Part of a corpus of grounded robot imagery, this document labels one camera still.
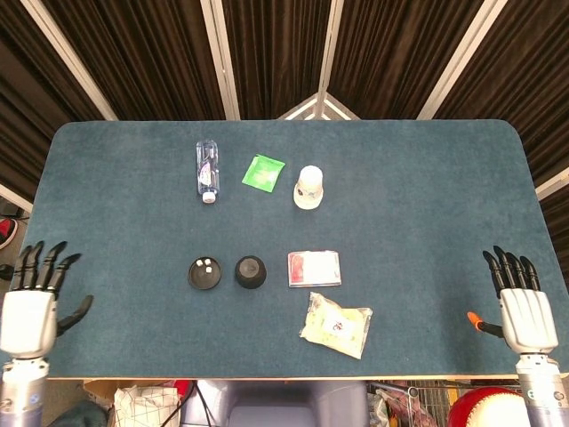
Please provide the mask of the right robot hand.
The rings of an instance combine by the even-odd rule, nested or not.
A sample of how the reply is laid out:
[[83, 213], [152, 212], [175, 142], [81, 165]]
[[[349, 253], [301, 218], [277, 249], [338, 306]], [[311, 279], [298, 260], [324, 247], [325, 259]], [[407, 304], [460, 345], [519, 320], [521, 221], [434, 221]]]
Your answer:
[[499, 246], [483, 251], [501, 310], [501, 323], [483, 320], [473, 311], [469, 323], [481, 333], [502, 339], [517, 354], [550, 354], [558, 346], [548, 296], [541, 290], [537, 269], [525, 256]]

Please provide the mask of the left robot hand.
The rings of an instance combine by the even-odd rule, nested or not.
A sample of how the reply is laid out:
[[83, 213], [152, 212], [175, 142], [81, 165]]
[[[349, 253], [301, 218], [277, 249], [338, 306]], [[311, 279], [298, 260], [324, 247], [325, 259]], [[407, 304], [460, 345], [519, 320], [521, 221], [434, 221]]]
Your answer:
[[67, 272], [81, 257], [71, 254], [59, 261], [67, 244], [59, 242], [40, 260], [44, 242], [39, 241], [26, 246], [16, 259], [1, 312], [1, 351], [11, 359], [46, 356], [56, 340], [79, 323], [92, 307], [94, 296], [88, 294], [72, 314], [58, 318], [60, 291]]

